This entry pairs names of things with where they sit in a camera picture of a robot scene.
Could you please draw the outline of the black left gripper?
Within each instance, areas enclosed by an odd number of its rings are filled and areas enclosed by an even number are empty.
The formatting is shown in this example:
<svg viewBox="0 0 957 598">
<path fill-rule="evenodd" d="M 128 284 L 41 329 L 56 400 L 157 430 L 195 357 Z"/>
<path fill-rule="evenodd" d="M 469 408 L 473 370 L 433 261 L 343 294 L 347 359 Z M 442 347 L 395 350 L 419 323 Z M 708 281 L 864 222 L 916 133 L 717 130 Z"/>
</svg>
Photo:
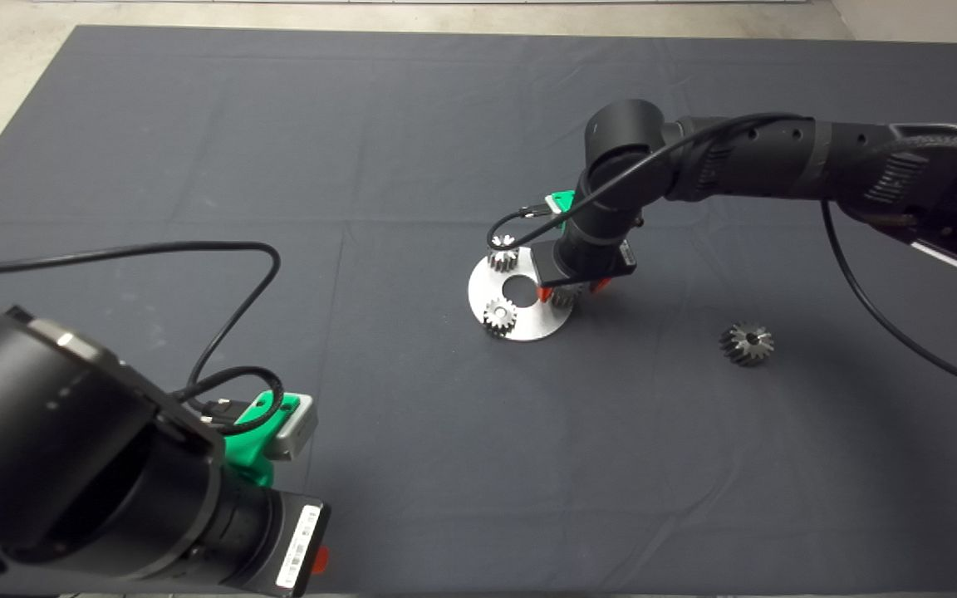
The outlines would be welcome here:
<svg viewBox="0 0 957 598">
<path fill-rule="evenodd" d="M 256 510 L 263 525 L 246 564 L 234 575 L 234 588 L 269 597 L 303 597 L 309 579 L 323 574 L 329 548 L 322 547 L 331 506 L 321 499 L 282 491 L 261 491 Z"/>
</svg>

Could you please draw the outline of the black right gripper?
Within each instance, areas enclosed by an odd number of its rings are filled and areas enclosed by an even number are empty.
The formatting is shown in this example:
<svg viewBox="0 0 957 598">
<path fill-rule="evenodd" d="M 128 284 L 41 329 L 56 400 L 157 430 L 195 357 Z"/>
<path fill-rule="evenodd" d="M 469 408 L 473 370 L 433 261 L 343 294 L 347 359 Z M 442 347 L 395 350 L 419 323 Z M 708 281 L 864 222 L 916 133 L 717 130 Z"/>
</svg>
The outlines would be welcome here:
<svg viewBox="0 0 957 598">
<path fill-rule="evenodd" d="M 531 246 L 531 260 L 537 277 L 537 300 L 548 301 L 554 287 L 590 284 L 596 294 L 613 277 L 633 275 L 637 262 L 627 241 L 590 243 L 581 236 L 565 233 L 555 241 Z"/>
</svg>

